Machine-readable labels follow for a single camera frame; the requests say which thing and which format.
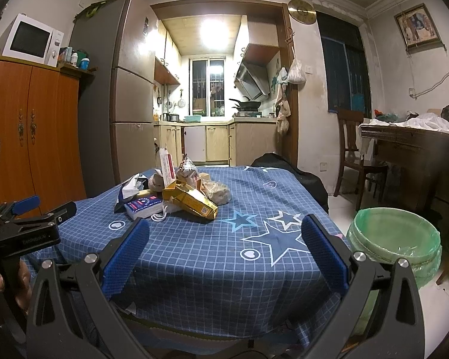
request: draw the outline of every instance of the chair leg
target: chair leg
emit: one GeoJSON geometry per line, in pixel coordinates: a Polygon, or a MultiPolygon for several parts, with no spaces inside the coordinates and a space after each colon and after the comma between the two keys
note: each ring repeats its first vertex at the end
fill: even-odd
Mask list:
{"type": "Polygon", "coordinates": [[[343,180],[343,175],[344,175],[344,164],[340,164],[338,182],[336,182],[336,189],[334,189],[334,197],[337,197],[339,194],[339,189],[341,188],[341,181],[343,180]]]}
{"type": "Polygon", "coordinates": [[[359,173],[358,179],[358,199],[356,200],[356,211],[361,208],[362,195],[364,193],[364,183],[366,182],[366,174],[359,173]]]}
{"type": "Polygon", "coordinates": [[[377,199],[378,202],[381,202],[383,200],[384,196],[384,187],[386,186],[386,180],[387,180],[387,172],[383,173],[383,181],[381,185],[379,186],[379,197],[377,199]]]}

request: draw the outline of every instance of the gold round clock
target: gold round clock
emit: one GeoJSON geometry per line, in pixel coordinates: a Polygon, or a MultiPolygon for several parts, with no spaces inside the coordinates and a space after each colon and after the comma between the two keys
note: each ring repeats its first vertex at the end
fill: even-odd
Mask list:
{"type": "Polygon", "coordinates": [[[291,17],[300,23],[316,23],[315,9],[310,3],[304,0],[291,0],[288,2],[288,11],[291,17]]]}

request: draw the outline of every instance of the white microwave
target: white microwave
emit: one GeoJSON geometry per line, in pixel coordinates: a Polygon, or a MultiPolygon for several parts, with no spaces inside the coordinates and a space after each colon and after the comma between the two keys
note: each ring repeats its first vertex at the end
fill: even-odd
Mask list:
{"type": "Polygon", "coordinates": [[[20,13],[0,37],[0,55],[56,66],[63,32],[20,13]]]}

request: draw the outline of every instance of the gold cardboard box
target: gold cardboard box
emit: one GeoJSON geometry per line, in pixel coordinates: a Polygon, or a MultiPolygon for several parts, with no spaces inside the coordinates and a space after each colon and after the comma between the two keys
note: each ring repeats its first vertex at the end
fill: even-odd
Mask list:
{"type": "Polygon", "coordinates": [[[214,220],[218,214],[218,207],[187,183],[174,181],[163,189],[164,201],[172,197],[174,204],[197,216],[214,220]]]}

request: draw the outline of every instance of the wooden chair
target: wooden chair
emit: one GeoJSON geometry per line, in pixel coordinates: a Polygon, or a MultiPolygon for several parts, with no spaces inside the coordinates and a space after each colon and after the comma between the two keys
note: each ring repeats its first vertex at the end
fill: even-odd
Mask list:
{"type": "Polygon", "coordinates": [[[339,123],[339,174],[338,182],[336,183],[336,189],[334,190],[334,197],[339,194],[339,188],[341,187],[341,181],[343,179],[344,168],[353,168],[359,171],[358,184],[356,187],[356,193],[358,194],[358,199],[356,201],[356,210],[358,211],[361,206],[362,194],[364,193],[364,183],[366,180],[374,182],[368,174],[382,174],[382,182],[379,188],[379,198],[380,202],[383,199],[384,185],[386,184],[387,178],[387,165],[384,163],[378,163],[374,160],[367,161],[364,159],[356,158],[350,161],[346,158],[346,153],[348,152],[359,152],[356,145],[356,126],[362,124],[364,121],[364,114],[362,112],[346,109],[338,109],[338,123],[339,123]]]}

